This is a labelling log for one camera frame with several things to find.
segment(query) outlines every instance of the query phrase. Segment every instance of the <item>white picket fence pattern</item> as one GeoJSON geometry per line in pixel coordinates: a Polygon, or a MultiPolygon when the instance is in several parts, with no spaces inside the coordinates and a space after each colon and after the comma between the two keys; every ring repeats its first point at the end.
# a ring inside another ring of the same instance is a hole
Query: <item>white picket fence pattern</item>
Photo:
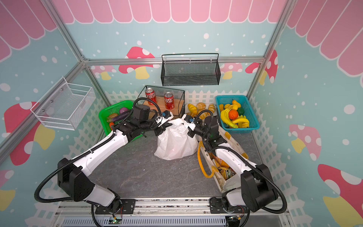
{"type": "MultiPolygon", "coordinates": [[[[79,136],[74,137],[75,144],[69,146],[70,153],[68,155],[63,155],[67,159],[71,159],[77,155],[88,150],[93,146],[98,139],[100,133],[103,133],[102,125],[98,120],[98,113],[106,107],[105,102],[102,99],[97,99],[93,103],[94,109],[90,110],[91,114],[86,115],[87,122],[83,123],[83,129],[79,129],[79,136]]],[[[51,179],[51,186],[49,188],[43,189],[42,192],[45,194],[45,199],[50,196],[52,198],[68,197],[68,195],[60,188],[57,184],[57,176],[51,179]]],[[[33,226],[49,226],[52,221],[59,205],[61,202],[55,203],[35,203],[34,206],[37,209],[34,216],[25,219],[25,223],[28,227],[33,226]]]]}
{"type": "Polygon", "coordinates": [[[304,212],[305,202],[298,199],[296,195],[298,188],[293,186],[290,181],[291,174],[286,172],[286,163],[281,161],[281,153],[277,152],[277,144],[272,141],[273,135],[269,134],[270,128],[266,127],[266,120],[262,118],[263,114],[260,113],[260,108],[257,107],[255,97],[251,96],[249,101],[260,123],[260,128],[253,130],[252,134],[262,161],[270,169],[275,184],[283,190],[295,226],[299,224],[301,227],[306,225],[311,227],[310,223],[313,218],[304,212]]]}
{"type": "MultiPolygon", "coordinates": [[[[111,94],[108,92],[105,92],[107,98],[109,99],[109,101],[111,102],[111,104],[116,104],[119,103],[121,101],[124,100],[135,100],[137,99],[137,97],[139,96],[139,93],[137,91],[134,91],[134,93],[131,93],[130,91],[127,91],[126,93],[123,93],[122,91],[120,91],[119,93],[116,92],[112,92],[111,94]]],[[[185,103],[198,103],[198,102],[204,102],[206,104],[216,104],[216,100],[215,97],[216,96],[220,96],[220,95],[231,95],[231,94],[243,94],[243,95],[247,95],[247,91],[244,91],[243,93],[240,93],[240,91],[236,91],[235,93],[232,91],[229,92],[211,92],[211,91],[207,91],[207,92],[196,92],[196,91],[185,91],[185,103]]]]}

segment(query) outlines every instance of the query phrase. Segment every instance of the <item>black wire basket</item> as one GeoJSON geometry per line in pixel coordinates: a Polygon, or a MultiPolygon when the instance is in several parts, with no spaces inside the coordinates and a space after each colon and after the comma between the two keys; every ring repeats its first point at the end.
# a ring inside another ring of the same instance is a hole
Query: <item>black wire basket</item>
{"type": "Polygon", "coordinates": [[[219,85],[218,56],[218,53],[163,54],[163,86],[219,85]]]}
{"type": "MultiPolygon", "coordinates": [[[[164,95],[167,92],[171,92],[174,96],[174,109],[171,111],[174,115],[174,118],[181,118],[185,113],[185,91],[173,88],[163,88],[163,87],[155,87],[146,85],[142,91],[140,92],[138,98],[145,97],[145,91],[147,88],[152,88],[155,91],[157,104],[160,107],[161,111],[164,112],[166,109],[165,102],[164,102],[164,95]]],[[[156,109],[154,105],[149,105],[147,101],[141,100],[138,104],[144,104],[150,106],[151,109],[156,109]]]]}

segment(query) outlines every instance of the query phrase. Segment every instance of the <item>toy orange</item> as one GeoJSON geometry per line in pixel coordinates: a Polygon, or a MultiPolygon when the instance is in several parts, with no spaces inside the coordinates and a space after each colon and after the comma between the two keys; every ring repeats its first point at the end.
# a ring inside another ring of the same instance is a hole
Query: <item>toy orange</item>
{"type": "Polygon", "coordinates": [[[230,110],[228,116],[231,120],[234,120],[237,117],[239,117],[238,112],[236,110],[230,110]]]}

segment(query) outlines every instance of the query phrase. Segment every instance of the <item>green plastic basket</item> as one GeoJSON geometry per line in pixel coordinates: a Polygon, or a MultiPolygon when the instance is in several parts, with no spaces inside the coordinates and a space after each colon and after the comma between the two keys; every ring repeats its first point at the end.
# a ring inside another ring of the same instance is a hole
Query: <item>green plastic basket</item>
{"type": "Polygon", "coordinates": [[[110,125],[107,122],[107,117],[110,114],[113,114],[113,113],[117,113],[118,114],[119,111],[120,111],[120,109],[123,108],[123,107],[126,107],[129,110],[131,110],[133,104],[134,104],[133,101],[131,101],[131,100],[125,100],[125,101],[119,102],[117,104],[114,104],[112,106],[106,107],[106,108],[104,108],[103,110],[101,110],[99,112],[98,118],[101,121],[103,130],[105,131],[106,135],[110,134],[110,132],[111,132],[110,125]]]}

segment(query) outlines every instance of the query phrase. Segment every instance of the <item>black mounting bracket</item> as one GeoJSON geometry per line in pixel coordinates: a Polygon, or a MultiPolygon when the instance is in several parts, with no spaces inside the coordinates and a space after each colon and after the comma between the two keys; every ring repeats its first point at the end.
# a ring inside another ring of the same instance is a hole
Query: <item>black mounting bracket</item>
{"type": "Polygon", "coordinates": [[[209,200],[209,204],[211,214],[241,214],[243,212],[247,212],[247,208],[243,206],[228,207],[228,202],[223,197],[212,197],[209,200]]]}
{"type": "MultiPolygon", "coordinates": [[[[121,199],[122,214],[133,214],[135,209],[136,199],[121,199]]],[[[95,214],[110,214],[103,207],[96,207],[95,214]]]]}

